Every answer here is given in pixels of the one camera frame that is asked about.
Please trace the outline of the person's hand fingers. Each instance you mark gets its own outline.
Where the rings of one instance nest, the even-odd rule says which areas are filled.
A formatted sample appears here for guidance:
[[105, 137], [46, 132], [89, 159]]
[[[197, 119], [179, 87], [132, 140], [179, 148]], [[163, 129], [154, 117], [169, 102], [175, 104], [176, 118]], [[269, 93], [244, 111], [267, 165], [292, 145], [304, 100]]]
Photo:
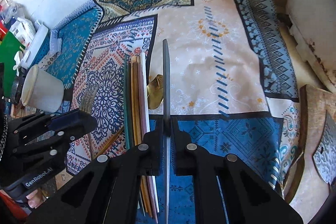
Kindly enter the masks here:
[[29, 195], [27, 195], [26, 198], [29, 207], [32, 209], [36, 209], [45, 201], [45, 197], [43, 196], [43, 193], [40, 189], [34, 190]]

